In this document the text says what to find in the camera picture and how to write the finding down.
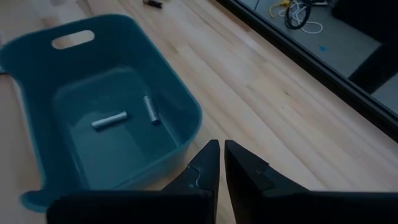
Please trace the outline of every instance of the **wood grain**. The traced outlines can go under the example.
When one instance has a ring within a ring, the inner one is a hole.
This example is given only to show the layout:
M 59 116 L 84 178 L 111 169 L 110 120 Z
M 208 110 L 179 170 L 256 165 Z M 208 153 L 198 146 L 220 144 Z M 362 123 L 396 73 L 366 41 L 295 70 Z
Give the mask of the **wood grain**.
M 1 1 L 3 41 L 87 16 L 133 17 L 203 109 L 203 126 L 186 161 L 210 139 L 222 147 L 234 139 L 310 189 L 398 190 L 397 144 L 215 1 L 168 0 L 163 10 L 136 0 L 63 2 L 46 6 L 53 7 L 49 14 L 29 7 L 33 0 Z M 0 105 L 0 219 L 44 223 L 42 214 L 19 203 L 40 179 L 7 76 L 0 77 Z M 234 223 L 221 161 L 218 223 Z M 161 189 L 179 171 L 149 189 Z

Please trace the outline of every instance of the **blue object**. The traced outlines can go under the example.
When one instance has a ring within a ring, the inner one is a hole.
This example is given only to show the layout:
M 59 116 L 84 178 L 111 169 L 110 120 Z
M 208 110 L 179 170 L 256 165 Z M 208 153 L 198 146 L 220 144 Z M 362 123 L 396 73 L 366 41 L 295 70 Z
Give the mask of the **blue object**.
M 52 41 L 83 30 L 92 41 L 59 50 Z M 42 189 L 21 196 L 44 212 L 79 190 L 140 189 L 174 170 L 201 124 L 201 109 L 131 18 L 105 15 L 24 35 L 0 51 L 22 89 Z M 161 124 L 151 123 L 149 95 Z M 93 121 L 129 119 L 95 131 Z

